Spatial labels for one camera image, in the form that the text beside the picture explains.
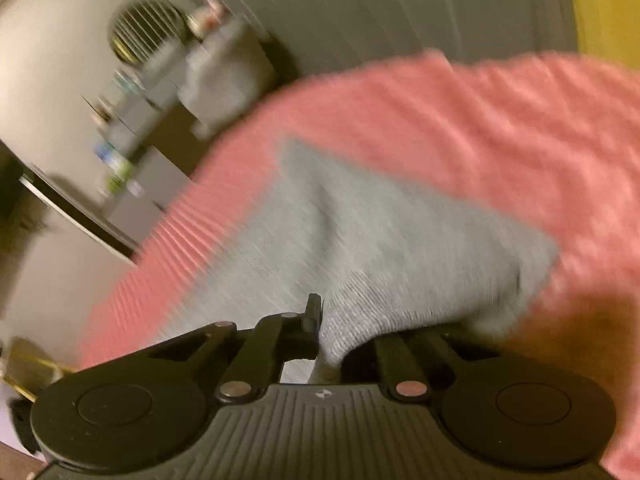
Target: round pad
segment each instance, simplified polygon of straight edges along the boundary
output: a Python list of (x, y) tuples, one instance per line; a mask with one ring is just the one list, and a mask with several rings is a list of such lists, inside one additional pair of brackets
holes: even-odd
[(444, 425), (490, 462), (554, 469), (597, 459), (616, 413), (593, 381), (523, 358), (469, 365), (442, 399)]
[(116, 474), (185, 449), (206, 419), (206, 401), (180, 365), (114, 361), (52, 384), (31, 410), (42, 452), (83, 470)]
[(501, 391), (495, 400), (503, 415), (531, 426), (559, 422), (571, 411), (569, 397), (548, 384), (512, 384)]
[(148, 391), (132, 384), (105, 384), (78, 401), (78, 413), (96, 426), (124, 426), (145, 416), (153, 405)]

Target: logo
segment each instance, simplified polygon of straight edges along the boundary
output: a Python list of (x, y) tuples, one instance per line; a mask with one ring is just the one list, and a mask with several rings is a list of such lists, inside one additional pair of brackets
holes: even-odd
[(334, 393), (330, 392), (329, 390), (320, 390), (319, 392), (314, 393), (314, 395), (318, 398), (318, 399), (328, 399), (329, 397), (331, 397)]

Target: white wall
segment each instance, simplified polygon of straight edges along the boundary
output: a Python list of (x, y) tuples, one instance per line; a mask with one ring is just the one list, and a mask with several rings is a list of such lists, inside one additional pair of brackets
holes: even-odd
[[(107, 28), (124, 1), (7, 0), (0, 7), (0, 139), (96, 199), (100, 137), (82, 96), (100, 95), (118, 65)], [(169, 1), (193, 8), (190, 0)]]
[[(103, 92), (118, 64), (107, 27), (124, 1), (0, 0), (0, 139), (23, 161), (94, 199), (104, 167), (93, 153), (99, 136), (82, 96)], [(50, 229), (31, 243), (14, 290), (0, 298), (0, 342), (27, 337), (70, 363), (90, 308), (129, 266), (57, 213), (45, 223)], [(6, 391), (0, 383), (0, 440), (19, 448)]]

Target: black plastic mount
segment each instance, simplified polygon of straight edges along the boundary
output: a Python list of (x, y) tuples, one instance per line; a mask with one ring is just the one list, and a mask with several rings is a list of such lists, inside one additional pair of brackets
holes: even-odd
[[(33, 433), (67, 470), (115, 475), (166, 462), (209, 434), (227, 407), (276, 395), (271, 385), (286, 361), (314, 359), (321, 312), (311, 294), (303, 314), (267, 316), (242, 331), (217, 322), (67, 376), (38, 398)], [(348, 355), (341, 381), (376, 384), (392, 403), (428, 410), (447, 440), (501, 468), (552, 472), (594, 462), (615, 427), (613, 403), (593, 381), (455, 326), (375, 338)], [(317, 385), (297, 388), (324, 396)]]

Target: ridged black surface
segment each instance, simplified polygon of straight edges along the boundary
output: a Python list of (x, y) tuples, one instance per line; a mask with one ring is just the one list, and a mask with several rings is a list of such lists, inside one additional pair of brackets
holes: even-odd
[[(329, 396), (317, 396), (324, 391)], [(88, 475), (48, 468), (43, 480)], [(260, 400), (218, 412), (186, 452), (133, 479), (225, 480), (598, 480), (611, 477), (589, 464), (564, 472), (514, 472), (476, 460), (440, 431), (421, 406), (386, 399), (375, 385), (270, 386)]]

